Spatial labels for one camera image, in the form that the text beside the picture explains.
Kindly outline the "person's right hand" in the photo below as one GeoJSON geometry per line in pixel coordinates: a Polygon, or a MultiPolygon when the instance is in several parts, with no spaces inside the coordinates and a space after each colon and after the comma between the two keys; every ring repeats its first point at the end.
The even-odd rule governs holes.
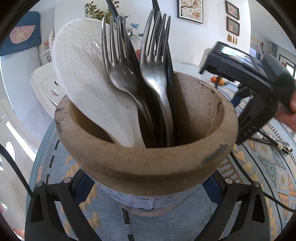
{"type": "Polygon", "coordinates": [[[296,94],[295,92],[292,94],[290,99],[290,109],[292,112],[289,112],[287,108],[279,103],[278,109],[274,115],[274,118],[278,121],[284,123],[288,127],[290,127],[293,131],[295,131],[296,127],[296,94]]]}

